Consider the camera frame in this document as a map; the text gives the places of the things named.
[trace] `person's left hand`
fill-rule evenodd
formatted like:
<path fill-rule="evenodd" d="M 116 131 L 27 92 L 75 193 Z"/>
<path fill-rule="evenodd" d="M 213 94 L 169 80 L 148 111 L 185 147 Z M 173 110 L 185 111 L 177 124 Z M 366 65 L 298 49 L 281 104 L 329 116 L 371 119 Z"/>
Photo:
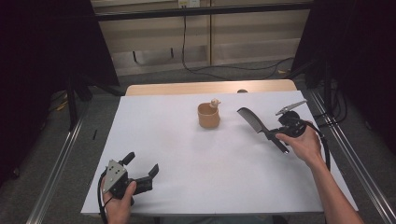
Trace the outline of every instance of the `person's left hand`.
<path fill-rule="evenodd" d="M 101 189 L 105 184 L 105 178 L 102 180 Z M 108 191 L 103 194 L 103 202 L 106 203 L 107 221 L 109 224 L 125 224 L 128 223 L 131 216 L 131 199 L 136 190 L 136 182 L 129 184 L 125 190 L 125 194 L 121 200 L 112 198 L 112 194 Z"/>

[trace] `table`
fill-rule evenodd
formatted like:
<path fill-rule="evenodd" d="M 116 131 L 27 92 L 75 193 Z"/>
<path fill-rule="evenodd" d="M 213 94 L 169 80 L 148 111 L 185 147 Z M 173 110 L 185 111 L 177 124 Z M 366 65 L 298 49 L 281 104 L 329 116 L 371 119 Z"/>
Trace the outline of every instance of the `table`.
<path fill-rule="evenodd" d="M 241 89 L 249 93 L 235 93 Z M 290 80 L 139 85 L 131 86 L 126 95 L 93 183 L 110 159 L 121 160 L 130 150 L 136 158 L 127 167 L 129 177 L 147 175 L 158 162 L 154 190 L 134 196 L 133 213 L 165 217 L 323 211 L 304 162 L 292 150 L 283 155 L 236 113 L 248 105 L 270 129 L 278 127 L 271 114 L 280 105 L 303 99 Z M 221 124 L 216 130 L 203 130 L 197 125 L 195 106 L 213 96 L 222 101 Z M 295 111 L 313 120 L 306 105 Z M 332 174 L 357 209 L 333 160 Z M 95 188 L 91 186 L 81 213 L 97 214 Z"/>

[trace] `cup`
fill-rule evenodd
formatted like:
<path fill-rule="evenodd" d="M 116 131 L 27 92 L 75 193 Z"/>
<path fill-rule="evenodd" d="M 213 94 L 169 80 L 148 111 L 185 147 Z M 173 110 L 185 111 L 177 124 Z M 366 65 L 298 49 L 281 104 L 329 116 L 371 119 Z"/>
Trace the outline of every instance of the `cup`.
<path fill-rule="evenodd" d="M 210 106 L 210 103 L 198 105 L 199 125 L 206 129 L 214 129 L 219 126 L 220 116 L 217 107 Z"/>

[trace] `comb teeth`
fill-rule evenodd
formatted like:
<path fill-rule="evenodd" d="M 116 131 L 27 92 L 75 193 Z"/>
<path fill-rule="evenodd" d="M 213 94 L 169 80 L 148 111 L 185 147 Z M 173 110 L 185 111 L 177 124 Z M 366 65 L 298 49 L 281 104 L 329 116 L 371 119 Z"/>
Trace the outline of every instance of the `comb teeth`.
<path fill-rule="evenodd" d="M 237 112 L 244 118 L 256 133 L 268 131 L 262 124 L 262 121 L 249 109 L 242 107 Z"/>

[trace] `human arm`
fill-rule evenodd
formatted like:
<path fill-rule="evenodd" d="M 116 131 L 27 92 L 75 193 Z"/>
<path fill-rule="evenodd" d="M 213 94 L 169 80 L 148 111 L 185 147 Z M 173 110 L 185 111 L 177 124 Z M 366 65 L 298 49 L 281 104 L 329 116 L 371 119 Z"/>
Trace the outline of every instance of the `human arm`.
<path fill-rule="evenodd" d="M 105 178 L 102 180 L 101 189 L 104 184 Z M 136 182 L 133 181 L 125 190 L 125 194 L 121 200 L 112 198 L 112 194 L 109 191 L 103 194 L 103 202 L 108 202 L 105 205 L 108 224 L 128 223 L 131 216 L 131 199 L 135 190 Z"/>
<path fill-rule="evenodd" d="M 320 154 L 320 143 L 316 132 L 306 127 L 303 135 L 292 138 L 278 133 L 276 138 L 289 144 L 298 158 L 311 169 L 326 220 L 332 223 L 363 223 L 359 214 L 340 190 Z"/>

